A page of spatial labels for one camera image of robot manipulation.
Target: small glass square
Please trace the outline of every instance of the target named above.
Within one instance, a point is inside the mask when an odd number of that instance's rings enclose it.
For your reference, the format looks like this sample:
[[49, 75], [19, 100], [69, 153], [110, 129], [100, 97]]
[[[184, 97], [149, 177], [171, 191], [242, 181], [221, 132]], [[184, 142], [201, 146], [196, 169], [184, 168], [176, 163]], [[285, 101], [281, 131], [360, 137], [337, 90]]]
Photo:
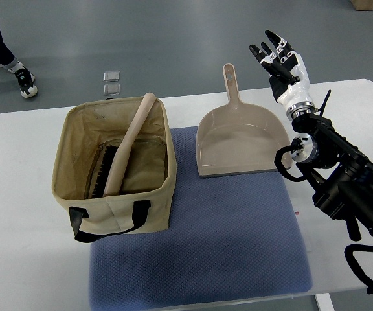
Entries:
[[119, 81], [120, 71], [106, 71], [103, 74], [103, 82]]
[[104, 85], [104, 95], [120, 94], [120, 83], [109, 83]]

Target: blue mat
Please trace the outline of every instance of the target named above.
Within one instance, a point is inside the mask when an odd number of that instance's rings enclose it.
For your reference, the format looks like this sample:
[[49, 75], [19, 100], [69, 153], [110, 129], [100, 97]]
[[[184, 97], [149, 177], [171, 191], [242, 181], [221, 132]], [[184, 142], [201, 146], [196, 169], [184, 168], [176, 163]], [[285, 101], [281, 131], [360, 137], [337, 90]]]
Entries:
[[144, 310], [306, 292], [306, 250], [278, 172], [200, 178], [196, 127], [172, 130], [170, 228], [91, 244], [93, 310]]

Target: canvas bag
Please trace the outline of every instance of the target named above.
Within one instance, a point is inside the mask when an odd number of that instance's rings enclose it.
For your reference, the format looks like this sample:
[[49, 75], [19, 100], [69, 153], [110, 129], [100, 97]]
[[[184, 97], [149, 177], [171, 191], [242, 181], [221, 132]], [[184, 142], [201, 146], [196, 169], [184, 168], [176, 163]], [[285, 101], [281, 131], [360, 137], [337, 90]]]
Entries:
[[52, 193], [68, 211], [79, 242], [168, 229], [176, 160], [163, 103], [157, 99], [132, 146], [119, 195], [91, 198], [107, 145], [119, 146], [143, 97], [89, 102], [66, 116]]

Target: gray floor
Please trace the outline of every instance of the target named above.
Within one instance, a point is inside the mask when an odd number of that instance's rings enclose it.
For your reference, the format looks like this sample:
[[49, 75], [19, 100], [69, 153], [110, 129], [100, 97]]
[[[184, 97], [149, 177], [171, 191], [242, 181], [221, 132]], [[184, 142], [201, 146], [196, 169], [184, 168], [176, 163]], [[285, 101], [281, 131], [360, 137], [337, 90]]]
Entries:
[[[265, 29], [301, 53], [312, 83], [373, 81], [373, 12], [356, 12], [350, 0], [0, 0], [0, 26], [39, 89], [23, 99], [15, 77], [0, 69], [0, 113], [104, 99], [102, 74], [114, 69], [121, 74], [118, 97], [225, 91], [225, 63], [235, 65], [240, 89], [269, 87], [247, 48], [266, 40]], [[373, 310], [364, 290], [332, 300], [337, 311]], [[317, 307], [304, 297], [211, 310]]]

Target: table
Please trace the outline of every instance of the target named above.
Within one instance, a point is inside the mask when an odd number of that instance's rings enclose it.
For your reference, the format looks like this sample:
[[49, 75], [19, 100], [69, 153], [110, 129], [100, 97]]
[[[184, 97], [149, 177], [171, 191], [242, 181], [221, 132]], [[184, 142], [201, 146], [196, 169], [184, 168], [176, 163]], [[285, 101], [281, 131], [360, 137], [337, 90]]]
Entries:
[[[373, 161], [373, 83], [351, 80], [313, 84], [320, 106], [332, 95], [324, 116]], [[244, 102], [270, 109], [289, 137], [294, 132], [270, 89], [240, 91]], [[226, 93], [161, 98], [171, 128], [197, 126], [227, 103]], [[89, 310], [89, 245], [73, 240], [68, 214], [51, 194], [51, 176], [64, 118], [70, 107], [0, 114], [0, 310]], [[293, 167], [290, 172], [298, 175]], [[343, 251], [350, 244], [345, 223], [314, 207], [307, 182], [286, 180], [304, 235], [313, 288], [304, 295], [364, 288]], [[373, 238], [361, 226], [362, 243]], [[358, 260], [373, 277], [373, 255]]]

